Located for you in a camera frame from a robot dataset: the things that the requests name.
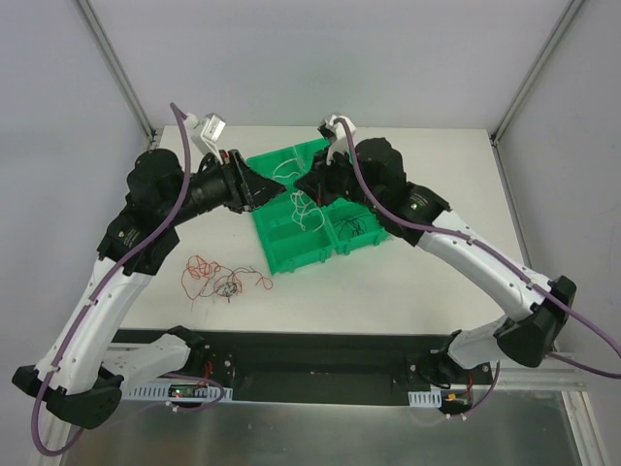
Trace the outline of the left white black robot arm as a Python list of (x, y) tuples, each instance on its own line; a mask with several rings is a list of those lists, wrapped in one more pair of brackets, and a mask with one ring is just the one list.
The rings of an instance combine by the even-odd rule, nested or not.
[(57, 418), (84, 429), (102, 425), (121, 397), (167, 373), (205, 375), (206, 342), (183, 326), (167, 330), (133, 356), (106, 356), (134, 301), (180, 241), (176, 228), (218, 207), (252, 212), (285, 187), (266, 178), (237, 150), (208, 154), (185, 174), (170, 150), (141, 154), (127, 177), (125, 206), (109, 224), (83, 297), (56, 343), (12, 382)]

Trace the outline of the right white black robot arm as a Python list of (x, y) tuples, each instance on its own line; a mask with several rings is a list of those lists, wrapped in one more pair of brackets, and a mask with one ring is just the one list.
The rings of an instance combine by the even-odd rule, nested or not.
[(326, 150), (318, 151), (295, 187), (321, 206), (343, 199), (367, 207), (387, 232), (443, 260), (504, 312), (476, 329), (453, 332), (441, 349), (417, 362), (420, 377), (435, 385), (458, 383), (472, 368), (502, 358), (539, 367), (568, 320), (560, 306), (572, 303), (575, 283), (525, 266), (512, 273), (477, 247), (477, 236), (447, 201), (408, 180), (402, 155), (386, 139), (364, 140), (356, 153), (351, 162), (345, 153), (329, 160)]

